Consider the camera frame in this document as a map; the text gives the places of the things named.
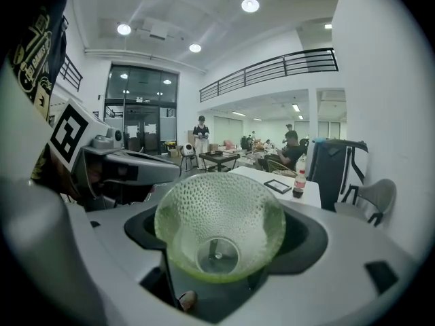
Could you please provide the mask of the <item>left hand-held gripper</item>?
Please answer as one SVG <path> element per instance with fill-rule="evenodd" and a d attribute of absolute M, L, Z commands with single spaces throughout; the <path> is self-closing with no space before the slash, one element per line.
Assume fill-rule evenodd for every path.
<path fill-rule="evenodd" d="M 101 121 L 77 101 L 67 101 L 48 141 L 56 189 L 86 211 L 116 207 L 107 182 L 132 186 L 170 183 L 178 164 L 124 149 L 122 133 Z"/>

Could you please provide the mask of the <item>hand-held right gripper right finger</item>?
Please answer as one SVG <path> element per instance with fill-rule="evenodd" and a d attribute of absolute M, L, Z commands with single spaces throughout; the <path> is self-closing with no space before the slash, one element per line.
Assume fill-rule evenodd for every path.
<path fill-rule="evenodd" d="M 281 204 L 308 234 L 274 258 L 256 292 L 222 325 L 369 325 L 412 281 L 417 263 L 381 230 L 314 206 Z"/>

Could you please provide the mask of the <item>person's right hand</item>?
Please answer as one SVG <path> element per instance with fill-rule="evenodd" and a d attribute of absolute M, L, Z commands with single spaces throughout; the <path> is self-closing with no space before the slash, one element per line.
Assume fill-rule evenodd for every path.
<path fill-rule="evenodd" d="M 195 306 L 198 300 L 198 294 L 193 291 L 186 291 L 178 298 L 179 307 L 184 312 L 187 312 Z"/>

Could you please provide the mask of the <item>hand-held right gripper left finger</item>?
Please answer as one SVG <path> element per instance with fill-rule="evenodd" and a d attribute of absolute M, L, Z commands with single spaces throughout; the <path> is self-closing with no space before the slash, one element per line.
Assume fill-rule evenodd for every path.
<path fill-rule="evenodd" d="M 1 182 L 1 260 L 14 325 L 200 325 L 141 285 L 163 257 L 49 189 Z"/>

